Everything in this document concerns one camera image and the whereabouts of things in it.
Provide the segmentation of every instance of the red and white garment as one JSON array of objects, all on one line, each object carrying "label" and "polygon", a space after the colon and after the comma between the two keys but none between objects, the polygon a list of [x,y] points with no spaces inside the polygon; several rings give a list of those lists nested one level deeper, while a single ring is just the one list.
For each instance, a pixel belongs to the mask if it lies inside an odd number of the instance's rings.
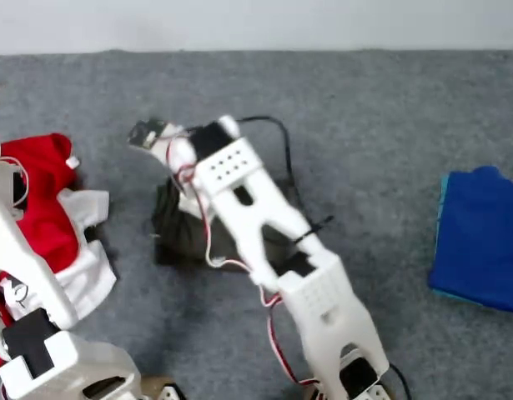
[{"label": "red and white garment", "polygon": [[[71,151],[71,142],[59,133],[1,146],[1,154],[18,159],[29,176],[28,209],[18,226],[33,251],[47,261],[82,319],[109,295],[116,277],[101,242],[87,242],[83,233],[108,218],[108,192],[68,189],[78,165]],[[41,307],[35,287],[0,278],[5,308],[13,319]]]}]

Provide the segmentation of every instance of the red wire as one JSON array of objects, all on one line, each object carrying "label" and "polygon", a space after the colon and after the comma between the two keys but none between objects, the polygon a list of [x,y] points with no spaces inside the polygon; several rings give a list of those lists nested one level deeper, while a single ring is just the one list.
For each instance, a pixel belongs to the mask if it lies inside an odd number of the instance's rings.
[{"label": "red wire", "polygon": [[276,348],[276,351],[278,353],[278,356],[280,358],[280,362],[282,363],[282,365],[284,366],[286,372],[288,373],[289,375],[289,378],[295,382],[295,383],[298,383],[299,385],[302,385],[302,386],[309,386],[309,385],[312,385],[314,383],[319,383],[319,380],[317,379],[304,379],[302,381],[300,381],[294,374],[293,372],[293,369],[291,368],[291,366],[289,365],[288,361],[286,360],[286,357],[284,355],[284,352],[282,351],[282,349],[280,348],[280,345],[279,345],[279,341],[277,340],[277,337],[276,337],[276,333],[274,331],[274,322],[273,322],[273,309],[274,309],[274,306],[276,306],[277,304],[280,304],[282,302],[282,299],[274,302],[271,307],[269,308],[269,334],[270,334],[270,339],[271,341],[273,342],[273,345],[274,347]]}]

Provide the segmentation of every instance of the white wall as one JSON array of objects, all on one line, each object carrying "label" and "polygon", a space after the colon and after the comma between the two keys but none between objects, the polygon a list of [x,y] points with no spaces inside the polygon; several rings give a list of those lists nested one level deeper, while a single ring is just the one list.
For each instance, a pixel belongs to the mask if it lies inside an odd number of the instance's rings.
[{"label": "white wall", "polygon": [[0,0],[0,54],[513,48],[513,0]]}]

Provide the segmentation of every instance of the black cable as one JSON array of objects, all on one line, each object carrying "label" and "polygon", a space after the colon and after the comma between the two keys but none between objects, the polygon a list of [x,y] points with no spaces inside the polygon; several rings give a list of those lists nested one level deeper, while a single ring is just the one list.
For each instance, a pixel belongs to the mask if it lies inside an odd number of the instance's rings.
[{"label": "black cable", "polygon": [[269,123],[274,123],[282,133],[282,137],[284,139],[286,172],[288,173],[289,183],[291,184],[291,187],[294,190],[295,200],[299,205],[300,211],[306,216],[306,220],[308,221],[309,225],[314,226],[314,221],[308,214],[306,206],[304,205],[304,201],[300,196],[300,191],[297,187],[297,182],[293,172],[293,166],[291,164],[291,137],[289,135],[288,128],[278,118],[272,117],[270,115],[254,115],[252,117],[245,117],[237,120],[238,123],[251,123],[254,121],[266,121]]},{"label": "black cable", "polygon": [[390,368],[395,371],[395,373],[399,377],[400,381],[402,382],[403,389],[405,390],[405,393],[406,393],[406,399],[412,400],[412,393],[410,392],[410,387],[408,386],[408,382],[406,382],[405,375],[395,366],[395,364],[390,363]]}]

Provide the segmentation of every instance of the red cloth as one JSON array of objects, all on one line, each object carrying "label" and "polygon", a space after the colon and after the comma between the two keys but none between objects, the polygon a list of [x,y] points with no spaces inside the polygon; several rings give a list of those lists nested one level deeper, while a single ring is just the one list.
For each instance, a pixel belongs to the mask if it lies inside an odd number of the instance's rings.
[{"label": "red cloth", "polygon": [[28,209],[18,226],[32,250],[54,273],[67,268],[78,256],[76,233],[57,199],[58,193],[76,180],[76,173],[65,163],[71,151],[71,141],[60,133],[1,145],[1,154],[18,159],[30,178]]}]

